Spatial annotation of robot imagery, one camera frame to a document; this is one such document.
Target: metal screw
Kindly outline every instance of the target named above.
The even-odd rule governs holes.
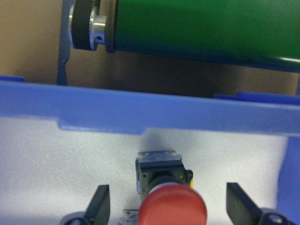
[[[79,219],[76,219],[71,222],[71,225],[81,225],[81,222],[79,221]]]
[[[270,220],[272,220],[274,223],[281,224],[282,218],[279,215],[271,214],[269,215]]]

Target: transparent plastic part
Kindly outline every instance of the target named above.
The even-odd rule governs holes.
[[[175,150],[142,151],[138,153],[136,160],[139,163],[181,160],[181,155]]]
[[[137,225],[137,215],[139,210],[123,210],[119,225]]]

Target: red button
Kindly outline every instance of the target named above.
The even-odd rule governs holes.
[[[139,209],[139,225],[205,225],[201,196],[185,185],[163,186],[149,194]]]

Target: white surface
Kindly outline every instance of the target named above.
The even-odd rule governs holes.
[[[110,184],[111,218],[137,208],[135,157],[172,148],[194,172],[208,225],[231,224],[226,182],[239,182],[260,207],[275,207],[286,149],[280,136],[149,129],[143,136],[64,131],[55,121],[0,118],[0,224],[57,225],[84,211],[99,184]]]

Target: green cylinder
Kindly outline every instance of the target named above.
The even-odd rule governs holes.
[[[300,71],[300,0],[118,0],[115,48]]]

